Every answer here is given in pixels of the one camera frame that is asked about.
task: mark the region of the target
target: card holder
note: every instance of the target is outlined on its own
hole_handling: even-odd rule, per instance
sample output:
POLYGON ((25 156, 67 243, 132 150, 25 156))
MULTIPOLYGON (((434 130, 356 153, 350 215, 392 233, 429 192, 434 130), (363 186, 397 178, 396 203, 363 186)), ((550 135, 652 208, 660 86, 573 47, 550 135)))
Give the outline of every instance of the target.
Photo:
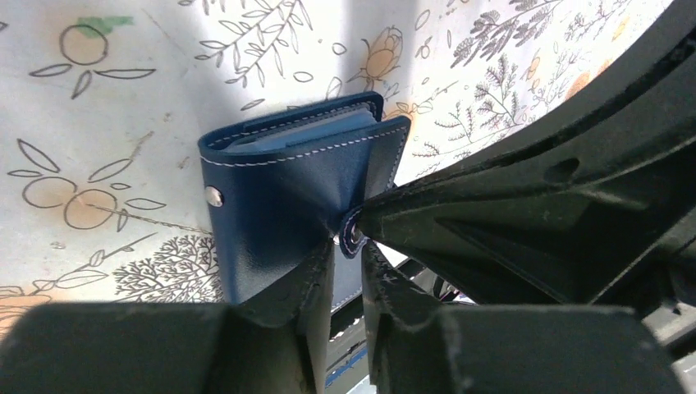
MULTIPOLYGON (((382 107, 377 93, 355 94, 223 127, 199 140, 229 302, 248 300, 318 243, 338 235, 350 244, 346 215, 355 216, 366 199, 393 184, 410 128, 407 117, 382 121, 382 107)), ((350 261, 358 248, 341 246, 346 256, 336 253, 335 278, 346 294, 335 293, 337 302, 357 295, 360 286, 359 262, 350 261)))

